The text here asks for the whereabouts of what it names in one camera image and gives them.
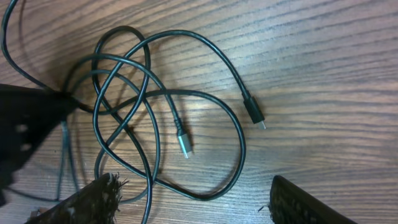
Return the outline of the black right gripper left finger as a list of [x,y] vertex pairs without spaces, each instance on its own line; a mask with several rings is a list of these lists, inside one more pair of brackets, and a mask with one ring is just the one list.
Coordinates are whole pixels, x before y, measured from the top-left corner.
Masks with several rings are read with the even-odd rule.
[[26,224],[115,224],[126,183],[117,174],[104,174]]

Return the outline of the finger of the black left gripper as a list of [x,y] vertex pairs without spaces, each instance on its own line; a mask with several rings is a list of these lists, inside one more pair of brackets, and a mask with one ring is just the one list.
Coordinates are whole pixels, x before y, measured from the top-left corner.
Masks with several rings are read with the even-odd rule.
[[1,190],[14,183],[13,173],[77,108],[69,93],[1,85]]

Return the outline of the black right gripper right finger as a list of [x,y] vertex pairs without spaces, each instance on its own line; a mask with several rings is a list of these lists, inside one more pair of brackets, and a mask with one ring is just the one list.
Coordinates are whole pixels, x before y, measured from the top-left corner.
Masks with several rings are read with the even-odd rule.
[[275,224],[356,224],[281,175],[273,177],[268,209]]

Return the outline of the thin black cable silver plug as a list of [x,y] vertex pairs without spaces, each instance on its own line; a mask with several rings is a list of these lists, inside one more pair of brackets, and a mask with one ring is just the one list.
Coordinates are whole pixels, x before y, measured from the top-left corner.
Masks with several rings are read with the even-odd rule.
[[[84,80],[88,77],[93,78],[93,84],[95,91],[97,92],[97,99],[96,99],[96,104],[93,109],[89,109],[86,105],[81,104],[80,109],[85,110],[89,113],[93,114],[93,128],[95,131],[95,135],[97,137],[97,140],[101,146],[101,150],[98,154],[97,160],[96,160],[96,165],[95,165],[95,177],[99,177],[99,167],[101,164],[101,160],[104,154],[107,154],[110,156],[112,159],[114,159],[116,162],[118,162],[120,165],[128,169],[129,171],[147,179],[147,188],[141,192],[138,196],[134,198],[129,198],[122,200],[122,203],[132,203],[135,201],[140,200],[143,197],[147,197],[147,204],[150,204],[152,202],[152,190],[153,190],[153,185],[158,184],[161,185],[169,190],[174,191],[175,193],[178,193],[180,195],[183,195],[185,197],[188,197],[190,199],[195,199],[196,196],[184,189],[180,189],[177,186],[170,185],[166,182],[163,182],[162,180],[157,178],[157,173],[159,171],[159,166],[160,166],[160,136],[159,136],[159,129],[157,125],[157,121],[155,119],[155,116],[153,114],[152,108],[150,107],[149,103],[147,102],[146,98],[148,96],[157,96],[157,95],[165,95],[167,101],[169,102],[170,109],[174,115],[175,118],[175,125],[177,127],[177,133],[178,137],[180,140],[189,140],[187,137],[187,133],[185,132],[182,124],[180,117],[175,109],[174,102],[171,98],[172,95],[189,95],[191,92],[190,91],[185,91],[185,90],[168,90],[164,87],[162,82],[157,78],[157,76],[150,70],[150,60],[146,60],[146,64],[142,65],[136,61],[130,60],[128,56],[126,57],[120,57],[118,55],[111,55],[111,54],[91,54],[89,56],[84,57],[80,61],[78,61],[72,69],[69,71],[65,82],[63,84],[62,90],[67,91],[69,82],[72,79],[73,74],[75,73],[75,70],[77,70],[82,64],[85,62],[91,60],[93,63],[92,65],[95,65],[97,60],[100,59],[107,59],[107,60],[114,60],[118,64],[112,69],[112,70],[98,70],[96,67],[93,67],[91,71],[82,77],[81,79]],[[144,73],[144,79],[142,82],[142,86],[140,89],[138,89],[135,84],[133,84],[130,80],[126,79],[124,76],[120,75],[118,73],[120,67],[122,65],[128,64],[130,66],[136,67],[137,69],[141,70]],[[125,101],[123,104],[115,107],[115,108],[110,108],[108,105],[108,102],[106,101],[104,95],[106,93],[106,90],[108,89],[109,84],[111,83],[112,79],[114,77],[118,77],[125,83],[127,83],[134,91],[137,92],[137,96],[135,98],[131,98],[130,100]],[[101,114],[101,111],[99,110],[100,104],[104,104],[104,107],[106,108],[105,113],[106,114],[111,114],[114,119],[119,123],[118,128],[114,131],[114,133],[109,137],[107,141],[105,141],[100,133],[99,127],[98,127],[98,116]],[[146,106],[147,112],[149,113],[152,124],[154,127],[155,131],[155,138],[156,138],[156,159],[155,159],[155,167],[154,170],[150,170],[149,163],[147,161],[146,155],[144,154],[144,151],[141,148],[141,145],[137,141],[136,137],[133,135],[132,132],[130,132],[128,128],[128,122],[129,120],[133,117],[135,112],[137,111],[138,107],[140,104],[143,103]],[[144,165],[145,171],[141,172],[140,170],[136,169],[135,167],[131,166],[124,160],[122,160],[120,157],[118,157],[110,148],[109,145],[116,139],[116,137],[119,135],[119,133],[124,130],[126,134],[131,138],[133,141],[134,145],[136,146],[136,149],[138,150],[142,163]]]

